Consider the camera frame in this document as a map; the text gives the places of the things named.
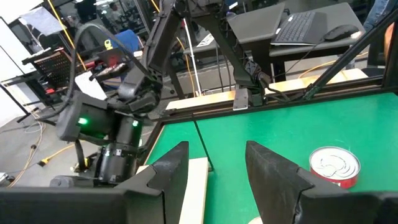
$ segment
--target green light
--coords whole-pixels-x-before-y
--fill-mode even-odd
[[[88,124],[88,120],[86,118],[79,118],[78,123],[85,125],[85,124]]]

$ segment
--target green table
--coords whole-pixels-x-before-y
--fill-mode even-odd
[[[361,162],[352,192],[398,190],[398,97],[393,93],[198,121],[215,171],[209,173],[205,223],[248,223],[259,216],[246,173],[247,140],[309,169],[322,146],[339,146]],[[164,127],[148,163],[189,141],[190,158],[205,157],[193,122]]]

